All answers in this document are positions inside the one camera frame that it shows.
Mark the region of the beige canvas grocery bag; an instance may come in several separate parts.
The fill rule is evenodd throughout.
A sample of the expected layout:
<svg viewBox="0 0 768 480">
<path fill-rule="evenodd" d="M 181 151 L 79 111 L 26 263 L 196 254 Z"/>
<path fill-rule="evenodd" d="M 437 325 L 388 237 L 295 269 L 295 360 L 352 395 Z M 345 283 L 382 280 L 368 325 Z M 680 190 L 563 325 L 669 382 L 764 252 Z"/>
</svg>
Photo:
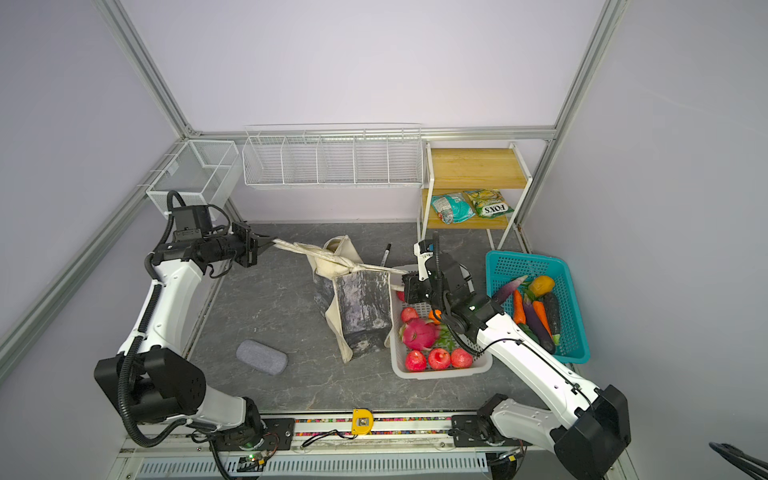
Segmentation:
<svg viewBox="0 0 768 480">
<path fill-rule="evenodd" d="M 281 239 L 273 243 L 307 258 L 315 303 L 336 339 L 343 363 L 390 346 L 394 291 L 405 270 L 363 262 L 346 235 L 322 247 Z"/>
</svg>

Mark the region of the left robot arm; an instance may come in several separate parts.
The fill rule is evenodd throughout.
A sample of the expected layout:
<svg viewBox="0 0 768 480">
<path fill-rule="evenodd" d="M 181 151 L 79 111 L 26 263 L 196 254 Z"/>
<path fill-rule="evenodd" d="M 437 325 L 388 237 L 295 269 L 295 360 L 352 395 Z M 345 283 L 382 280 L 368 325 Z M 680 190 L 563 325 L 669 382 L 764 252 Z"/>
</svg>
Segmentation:
<svg viewBox="0 0 768 480">
<path fill-rule="evenodd" d="M 167 223 L 145 257 L 151 284 L 138 318 L 118 352 L 100 360 L 94 379 L 120 416 L 128 437 L 152 448 L 187 427 L 216 446 L 257 447 L 266 434 L 255 402 L 208 385 L 203 371 L 183 354 L 183 330 L 204 276 L 256 265 L 273 245 L 243 222 L 216 225 L 214 206 L 167 199 Z"/>
</svg>

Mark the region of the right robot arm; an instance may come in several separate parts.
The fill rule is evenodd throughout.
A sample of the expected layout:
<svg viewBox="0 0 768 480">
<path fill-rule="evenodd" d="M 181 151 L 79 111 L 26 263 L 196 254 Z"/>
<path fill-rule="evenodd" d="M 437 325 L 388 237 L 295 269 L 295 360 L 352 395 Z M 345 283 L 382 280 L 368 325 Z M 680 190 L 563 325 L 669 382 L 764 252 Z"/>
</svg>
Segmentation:
<svg viewBox="0 0 768 480">
<path fill-rule="evenodd" d="M 488 438 L 545 448 L 576 479 L 603 478 L 631 443 L 626 396 L 556 360 L 498 302 L 471 286 L 462 265 L 441 253 L 437 238 L 417 242 L 414 255 L 418 269 L 405 276 L 406 300 L 428 302 L 461 347 L 500 360 L 547 407 L 492 398 L 478 412 Z"/>
</svg>

